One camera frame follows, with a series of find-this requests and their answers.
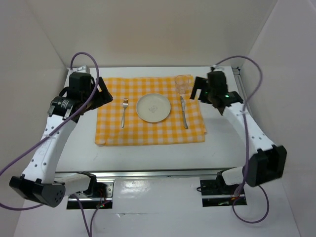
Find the clear plastic cup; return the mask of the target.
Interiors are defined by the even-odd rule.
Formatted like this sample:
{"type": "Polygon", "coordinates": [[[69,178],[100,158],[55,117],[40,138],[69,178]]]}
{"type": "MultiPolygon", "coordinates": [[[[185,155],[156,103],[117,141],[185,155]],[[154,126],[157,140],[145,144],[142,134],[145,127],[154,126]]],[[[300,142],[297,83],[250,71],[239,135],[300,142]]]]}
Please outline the clear plastic cup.
{"type": "Polygon", "coordinates": [[[178,75],[174,79],[176,91],[179,94],[185,94],[189,87],[190,78],[188,75],[178,75]]]}

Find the silver fork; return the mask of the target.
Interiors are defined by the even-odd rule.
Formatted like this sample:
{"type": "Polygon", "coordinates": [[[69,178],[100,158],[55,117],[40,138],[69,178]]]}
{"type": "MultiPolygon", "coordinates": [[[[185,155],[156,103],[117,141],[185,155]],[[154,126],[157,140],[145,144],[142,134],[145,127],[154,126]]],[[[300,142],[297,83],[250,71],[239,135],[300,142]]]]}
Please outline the silver fork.
{"type": "Polygon", "coordinates": [[[123,129],[125,125],[125,112],[126,112],[126,109],[128,108],[128,98],[123,99],[122,106],[123,106],[123,114],[121,118],[121,128],[123,129]]]}

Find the black handled table knife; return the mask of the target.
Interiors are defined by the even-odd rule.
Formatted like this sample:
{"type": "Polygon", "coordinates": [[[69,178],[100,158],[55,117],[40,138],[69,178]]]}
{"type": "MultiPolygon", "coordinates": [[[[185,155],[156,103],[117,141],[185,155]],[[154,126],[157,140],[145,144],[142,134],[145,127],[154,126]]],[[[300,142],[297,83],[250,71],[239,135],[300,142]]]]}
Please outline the black handled table knife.
{"type": "Polygon", "coordinates": [[[182,107],[182,118],[183,118],[183,125],[185,129],[188,129],[187,121],[186,121],[186,115],[185,115],[185,100],[182,96],[180,96],[180,102],[181,102],[181,107],[182,107]]]}

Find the yellow white checkered cloth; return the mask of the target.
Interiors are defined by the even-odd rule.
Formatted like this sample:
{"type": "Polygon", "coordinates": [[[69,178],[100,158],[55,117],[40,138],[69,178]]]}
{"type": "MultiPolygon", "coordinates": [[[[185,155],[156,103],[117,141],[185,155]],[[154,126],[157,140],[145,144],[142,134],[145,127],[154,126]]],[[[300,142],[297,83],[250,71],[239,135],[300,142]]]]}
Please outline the yellow white checkered cloth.
{"type": "Polygon", "coordinates": [[[174,77],[104,78],[113,101],[97,110],[95,144],[99,146],[138,146],[198,143],[205,141],[207,133],[199,102],[184,94],[188,129],[183,126],[180,94],[174,77]],[[149,93],[159,93],[171,103],[169,116],[158,123],[139,118],[137,101],[149,93]],[[123,99],[128,98],[125,125],[121,128],[123,99]]]}

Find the cream round plate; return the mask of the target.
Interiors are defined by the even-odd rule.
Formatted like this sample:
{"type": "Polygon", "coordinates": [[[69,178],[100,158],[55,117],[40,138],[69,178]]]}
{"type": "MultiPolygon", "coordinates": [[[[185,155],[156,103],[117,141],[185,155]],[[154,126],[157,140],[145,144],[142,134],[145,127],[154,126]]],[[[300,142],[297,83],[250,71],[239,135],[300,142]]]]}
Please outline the cream round plate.
{"type": "Polygon", "coordinates": [[[136,112],[139,118],[146,122],[161,122],[169,116],[171,103],[164,95],[149,93],[137,101],[136,112]]]}

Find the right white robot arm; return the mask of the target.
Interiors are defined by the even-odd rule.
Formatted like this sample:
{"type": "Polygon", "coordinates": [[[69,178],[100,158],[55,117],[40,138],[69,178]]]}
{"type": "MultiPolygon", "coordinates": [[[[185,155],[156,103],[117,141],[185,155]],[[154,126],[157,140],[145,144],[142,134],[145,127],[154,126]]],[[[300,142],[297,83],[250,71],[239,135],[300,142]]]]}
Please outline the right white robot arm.
{"type": "Polygon", "coordinates": [[[221,172],[216,180],[216,190],[222,194],[233,185],[247,184],[256,187],[283,176],[287,150],[269,139],[249,114],[245,102],[236,91],[229,91],[222,71],[212,71],[206,78],[196,77],[191,99],[200,90],[198,100],[211,104],[233,126],[246,146],[246,161],[243,167],[221,172]]]}

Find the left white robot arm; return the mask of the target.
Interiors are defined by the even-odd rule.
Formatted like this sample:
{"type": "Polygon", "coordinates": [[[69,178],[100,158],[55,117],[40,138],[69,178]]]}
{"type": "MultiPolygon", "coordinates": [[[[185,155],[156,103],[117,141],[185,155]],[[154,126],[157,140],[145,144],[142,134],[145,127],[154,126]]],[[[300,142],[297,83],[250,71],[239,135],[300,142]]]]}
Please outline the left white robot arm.
{"type": "Polygon", "coordinates": [[[97,182],[92,173],[83,171],[57,178],[55,172],[79,118],[112,100],[102,78],[94,79],[89,73],[70,74],[69,86],[50,103],[42,144],[22,174],[11,178],[10,187],[24,199],[50,207],[58,206],[65,196],[78,192],[86,197],[105,192],[106,185],[97,182]]]}

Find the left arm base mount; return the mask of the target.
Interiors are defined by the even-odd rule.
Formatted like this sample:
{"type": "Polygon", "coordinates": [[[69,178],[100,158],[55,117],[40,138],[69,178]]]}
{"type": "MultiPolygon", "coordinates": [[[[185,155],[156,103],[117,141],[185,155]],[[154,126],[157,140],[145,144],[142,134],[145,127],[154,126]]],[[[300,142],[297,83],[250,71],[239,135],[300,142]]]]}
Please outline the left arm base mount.
{"type": "Polygon", "coordinates": [[[67,209],[111,209],[114,183],[100,181],[95,174],[78,172],[64,177],[67,209]]]}

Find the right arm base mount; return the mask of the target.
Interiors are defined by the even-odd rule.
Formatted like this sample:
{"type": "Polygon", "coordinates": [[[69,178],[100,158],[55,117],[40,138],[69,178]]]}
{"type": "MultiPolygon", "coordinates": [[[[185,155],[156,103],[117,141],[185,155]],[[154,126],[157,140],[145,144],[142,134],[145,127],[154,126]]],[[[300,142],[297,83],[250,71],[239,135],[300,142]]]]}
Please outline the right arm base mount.
{"type": "Polygon", "coordinates": [[[196,190],[201,194],[203,207],[232,206],[235,200],[236,205],[247,205],[244,190],[238,197],[234,195],[237,187],[238,185],[222,185],[216,180],[200,180],[200,186],[196,190]]]}

